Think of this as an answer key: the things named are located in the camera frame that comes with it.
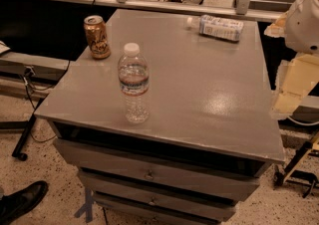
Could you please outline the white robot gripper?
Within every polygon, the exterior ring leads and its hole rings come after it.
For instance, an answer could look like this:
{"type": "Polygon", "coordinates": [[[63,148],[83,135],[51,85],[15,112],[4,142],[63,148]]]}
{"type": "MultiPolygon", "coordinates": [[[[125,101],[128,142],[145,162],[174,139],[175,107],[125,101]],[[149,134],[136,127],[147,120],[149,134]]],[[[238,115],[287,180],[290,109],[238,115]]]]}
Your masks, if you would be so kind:
{"type": "Polygon", "coordinates": [[[275,79],[271,116],[286,119],[319,83],[319,0],[295,0],[267,26],[264,34],[284,38],[288,48],[301,52],[290,62],[282,60],[275,79]]]}

